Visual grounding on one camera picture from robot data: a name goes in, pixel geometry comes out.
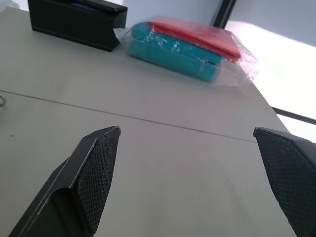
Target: table seam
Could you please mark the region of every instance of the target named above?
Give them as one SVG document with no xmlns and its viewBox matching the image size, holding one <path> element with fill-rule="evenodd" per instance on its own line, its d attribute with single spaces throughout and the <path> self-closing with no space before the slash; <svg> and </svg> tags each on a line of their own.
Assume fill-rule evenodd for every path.
<svg viewBox="0 0 316 237">
<path fill-rule="evenodd" d="M 247 140 L 247 139 L 243 139 L 243 138 L 228 136 L 228 135 L 219 134 L 219 133 L 215 133 L 215 132 L 208 132 L 208 131 L 204 131 L 204 130 L 200 130 L 200 129 L 194 129 L 194 128 L 183 127 L 183 126 L 168 124 L 168 123 L 164 123 L 164 122 L 158 122 L 158 121 L 154 121 L 154 120 L 144 119 L 144 118 L 138 118 L 138 117 L 134 117 L 134 116 L 117 114 L 117 113 L 112 113 L 112 112 L 108 112 L 108 111 L 92 109 L 92 108 L 88 108 L 88 107 L 84 107 L 84 106 L 78 106 L 78 105 L 68 104 L 68 103 L 64 103 L 64 102 L 58 102 L 58 101 L 54 101 L 54 100 L 43 99 L 43 98 L 39 98 L 39 97 L 35 97 L 35 96 L 23 95 L 23 94 L 9 92 L 9 91 L 5 91 L 5 90 L 0 90 L 0 92 L 12 94 L 12 95 L 17 95 L 17 96 L 22 96 L 22 97 L 26 97 L 26 98 L 31 98 L 31 99 L 36 99 L 36 100 L 41 100 L 41 101 L 46 101 L 46 102 L 55 103 L 55 104 L 59 104 L 59 105 L 66 105 L 66 106 L 71 106 L 71 107 L 74 107 L 74 108 L 80 108 L 80 109 L 84 109 L 84 110 L 90 110 L 90 111 L 100 112 L 100 113 L 104 113 L 104 114 L 120 116 L 120 117 L 124 117 L 124 118 L 136 119 L 136 120 L 140 120 L 140 121 L 152 122 L 152 123 L 156 123 L 156 124 L 161 124 L 161 125 L 165 125 L 165 126 L 181 128 L 181 129 L 195 131 L 195 132 L 201 132 L 201 133 L 206 133 L 206 134 L 211 134 L 211 135 L 216 135 L 216 136 L 221 136 L 221 137 L 227 137 L 227 138 L 231 138 L 231 139 L 241 140 L 241 141 L 244 141 L 244 142 L 257 143 L 256 141 L 251 141 L 251 140 Z"/>
</svg>

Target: table surface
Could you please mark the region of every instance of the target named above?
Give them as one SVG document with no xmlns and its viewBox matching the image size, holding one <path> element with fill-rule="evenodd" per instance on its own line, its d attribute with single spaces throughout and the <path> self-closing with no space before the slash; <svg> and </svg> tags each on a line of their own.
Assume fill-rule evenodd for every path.
<svg viewBox="0 0 316 237">
<path fill-rule="evenodd" d="M 29 13 L 0 15 L 0 90 L 254 141 L 287 131 L 254 85 L 213 87 L 147 62 L 33 32 Z"/>
<path fill-rule="evenodd" d="M 257 144 L 4 93 L 0 222 L 7 236 L 80 139 L 121 126 L 96 237 L 294 237 Z"/>
<path fill-rule="evenodd" d="M 294 237 L 252 131 L 286 131 L 253 86 L 206 83 L 32 32 L 0 14 L 0 222 L 7 236 L 80 139 L 119 125 L 96 237 Z"/>
</svg>

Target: black box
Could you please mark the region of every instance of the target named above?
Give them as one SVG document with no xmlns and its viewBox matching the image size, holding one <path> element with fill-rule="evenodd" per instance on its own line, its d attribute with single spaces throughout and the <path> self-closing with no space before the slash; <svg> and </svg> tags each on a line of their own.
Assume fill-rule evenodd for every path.
<svg viewBox="0 0 316 237">
<path fill-rule="evenodd" d="M 111 52 L 127 7 L 103 0 L 28 0 L 32 29 Z"/>
</svg>

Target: clear plastic wrap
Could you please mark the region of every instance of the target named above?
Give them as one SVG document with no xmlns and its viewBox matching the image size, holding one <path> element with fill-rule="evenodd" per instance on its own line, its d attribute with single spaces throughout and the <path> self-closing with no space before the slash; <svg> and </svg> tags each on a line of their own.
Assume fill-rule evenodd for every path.
<svg viewBox="0 0 316 237">
<path fill-rule="evenodd" d="M 173 17 L 138 23 L 120 42 L 132 56 L 214 85 L 247 85 L 258 72 L 257 60 L 233 33 Z"/>
</svg>

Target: red pencil case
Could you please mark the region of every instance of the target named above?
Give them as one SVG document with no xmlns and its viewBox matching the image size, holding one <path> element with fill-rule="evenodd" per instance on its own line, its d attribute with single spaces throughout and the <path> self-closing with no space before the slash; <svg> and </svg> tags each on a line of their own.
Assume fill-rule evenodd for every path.
<svg viewBox="0 0 316 237">
<path fill-rule="evenodd" d="M 241 57 L 230 31 L 165 16 L 155 17 L 149 22 L 149 26 L 153 32 L 204 48 L 233 63 Z"/>
</svg>

